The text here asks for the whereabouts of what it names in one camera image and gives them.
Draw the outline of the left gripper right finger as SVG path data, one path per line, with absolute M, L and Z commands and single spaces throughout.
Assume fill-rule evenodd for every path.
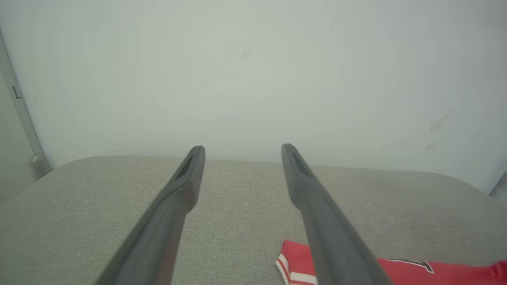
M 283 144 L 281 158 L 290 200 L 302 215 L 318 285 L 393 285 L 297 148 Z

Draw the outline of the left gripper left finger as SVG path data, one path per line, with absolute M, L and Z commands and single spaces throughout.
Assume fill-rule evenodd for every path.
M 171 285 L 185 217 L 198 201 L 205 148 L 195 146 L 94 285 Z

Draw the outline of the red and white jersey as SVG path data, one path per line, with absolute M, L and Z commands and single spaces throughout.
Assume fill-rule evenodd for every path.
M 507 285 L 507 260 L 488 266 L 378 258 L 394 285 Z M 307 245 L 284 240 L 275 262 L 285 285 L 318 285 Z

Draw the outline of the grey fabric sofa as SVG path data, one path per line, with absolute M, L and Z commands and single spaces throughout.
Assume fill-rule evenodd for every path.
M 67 163 L 0 206 L 0 285 L 93 285 L 181 159 Z M 484 266 L 507 258 L 507 205 L 434 173 L 312 166 L 379 258 Z M 281 285 L 285 239 L 307 242 L 283 166 L 208 160 L 174 285 Z

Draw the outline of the dark blue-grey object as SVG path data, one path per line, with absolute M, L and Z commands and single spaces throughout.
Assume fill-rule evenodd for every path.
M 496 185 L 493 187 L 493 189 L 489 192 L 489 196 L 504 204 L 507 204 L 507 170 L 501 176 L 499 181 L 496 182 Z

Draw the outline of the grey metal wall rail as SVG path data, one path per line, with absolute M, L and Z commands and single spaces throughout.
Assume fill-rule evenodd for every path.
M 27 136 L 27 141 L 30 145 L 33 156 L 30 159 L 30 168 L 39 180 L 52 171 L 52 167 L 48 163 L 48 160 L 44 154 L 44 151 L 40 145 L 39 137 L 37 136 L 34 128 L 32 119 L 27 110 L 27 105 L 24 100 L 24 96 L 18 85 L 18 80 L 15 76 L 14 69 L 11 64 L 11 60 L 8 55 L 7 47 L 3 39 L 2 33 L 0 32 L 0 71 L 2 77 L 7 85 L 7 89 L 11 100 L 14 103 L 14 108 L 20 119 L 20 123 L 23 127 L 23 131 Z

